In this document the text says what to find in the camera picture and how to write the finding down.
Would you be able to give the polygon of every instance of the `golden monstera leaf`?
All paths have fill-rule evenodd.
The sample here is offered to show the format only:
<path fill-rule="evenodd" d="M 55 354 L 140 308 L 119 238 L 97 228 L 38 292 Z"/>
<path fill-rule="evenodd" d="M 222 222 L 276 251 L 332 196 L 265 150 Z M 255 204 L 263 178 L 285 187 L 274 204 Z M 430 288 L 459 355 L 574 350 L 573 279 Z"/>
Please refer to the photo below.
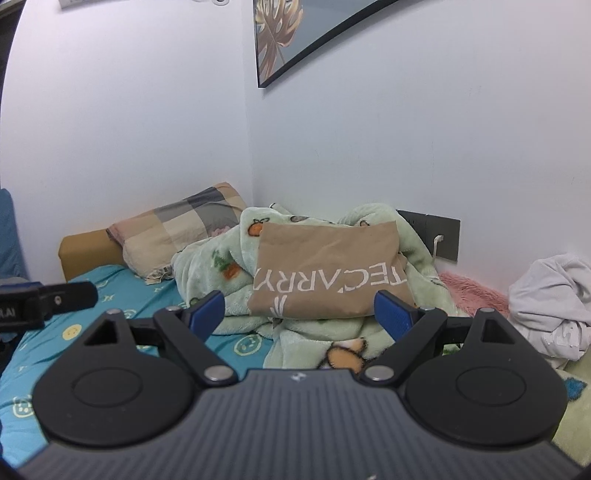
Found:
<path fill-rule="evenodd" d="M 285 64 L 280 47 L 291 43 L 303 15 L 300 0 L 258 0 L 256 3 L 256 46 L 259 59 L 263 55 L 259 61 L 262 82 L 273 73 L 277 53 Z"/>

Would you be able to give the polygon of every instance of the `pink fabric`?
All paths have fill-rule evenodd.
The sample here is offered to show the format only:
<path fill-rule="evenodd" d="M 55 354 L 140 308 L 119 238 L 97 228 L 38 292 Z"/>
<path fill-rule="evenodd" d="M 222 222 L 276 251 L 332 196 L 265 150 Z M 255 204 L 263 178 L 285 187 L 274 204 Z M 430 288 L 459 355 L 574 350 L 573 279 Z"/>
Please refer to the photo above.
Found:
<path fill-rule="evenodd" d="M 443 272 L 439 278 L 451 292 L 456 305 L 467 314 L 474 316 L 478 309 L 489 307 L 497 309 L 505 318 L 509 315 L 509 300 L 501 292 L 451 272 Z"/>

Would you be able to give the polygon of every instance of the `yellow smiley face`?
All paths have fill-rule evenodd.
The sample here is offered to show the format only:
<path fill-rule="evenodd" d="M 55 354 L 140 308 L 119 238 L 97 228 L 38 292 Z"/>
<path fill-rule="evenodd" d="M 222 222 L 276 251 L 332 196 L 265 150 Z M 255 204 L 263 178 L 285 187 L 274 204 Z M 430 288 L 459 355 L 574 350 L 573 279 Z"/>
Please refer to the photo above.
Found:
<path fill-rule="evenodd" d="M 75 325 L 70 325 L 66 330 L 64 330 L 64 333 L 61 334 L 61 337 L 64 340 L 72 340 L 73 338 L 76 338 L 81 331 L 82 325 L 76 323 Z"/>

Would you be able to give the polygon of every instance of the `framed picture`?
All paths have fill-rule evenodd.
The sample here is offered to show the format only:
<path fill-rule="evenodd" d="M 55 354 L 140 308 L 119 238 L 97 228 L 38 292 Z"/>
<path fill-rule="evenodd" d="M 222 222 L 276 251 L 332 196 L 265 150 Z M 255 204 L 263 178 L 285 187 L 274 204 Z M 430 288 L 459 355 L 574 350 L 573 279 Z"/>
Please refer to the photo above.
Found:
<path fill-rule="evenodd" d="M 254 0 L 258 86 L 396 0 Z"/>

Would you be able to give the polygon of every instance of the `crumpled white garment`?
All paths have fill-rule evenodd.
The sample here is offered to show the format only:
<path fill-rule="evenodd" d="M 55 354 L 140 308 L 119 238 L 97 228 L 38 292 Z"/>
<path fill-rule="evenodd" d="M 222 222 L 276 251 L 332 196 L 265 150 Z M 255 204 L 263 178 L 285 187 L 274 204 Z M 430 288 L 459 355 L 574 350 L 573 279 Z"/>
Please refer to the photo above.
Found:
<path fill-rule="evenodd" d="M 509 321 L 555 368 L 591 343 L 591 264 L 573 254 L 536 260 L 509 287 Z"/>

